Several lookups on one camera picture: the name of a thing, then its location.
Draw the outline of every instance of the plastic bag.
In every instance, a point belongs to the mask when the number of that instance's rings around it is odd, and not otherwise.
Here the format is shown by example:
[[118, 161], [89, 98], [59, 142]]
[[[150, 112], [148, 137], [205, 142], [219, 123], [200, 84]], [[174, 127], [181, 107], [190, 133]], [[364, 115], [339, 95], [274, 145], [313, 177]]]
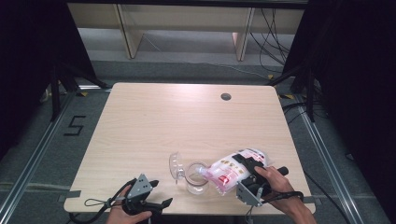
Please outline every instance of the plastic bag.
[[240, 154], [244, 158], [251, 157], [255, 161], [260, 161], [262, 162], [263, 167], [268, 166], [269, 160], [265, 153], [256, 148], [246, 148], [214, 162], [208, 168], [200, 167], [197, 172], [207, 180], [214, 183], [216, 185], [216, 189], [221, 195], [231, 191], [238, 181], [241, 181], [251, 175], [242, 163], [239, 163], [233, 158], [236, 154]]

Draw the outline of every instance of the wooden tabletop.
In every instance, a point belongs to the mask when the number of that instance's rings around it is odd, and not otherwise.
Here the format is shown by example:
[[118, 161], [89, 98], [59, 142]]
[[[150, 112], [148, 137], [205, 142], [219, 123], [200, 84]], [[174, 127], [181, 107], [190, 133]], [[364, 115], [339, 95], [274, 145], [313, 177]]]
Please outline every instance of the wooden tabletop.
[[[230, 100], [221, 95], [228, 93]], [[244, 215], [249, 207], [209, 186], [202, 195], [186, 190], [169, 171], [169, 156], [179, 152], [188, 166], [211, 164], [235, 151], [254, 147], [275, 167], [286, 166], [287, 178], [304, 196], [311, 195], [276, 91], [269, 86], [117, 83], [93, 133], [71, 190], [67, 212], [97, 212], [87, 199], [107, 200], [140, 174], [159, 185], [150, 203], [173, 198], [164, 214]], [[315, 205], [308, 208], [315, 212]], [[280, 214], [269, 204], [253, 214]]]

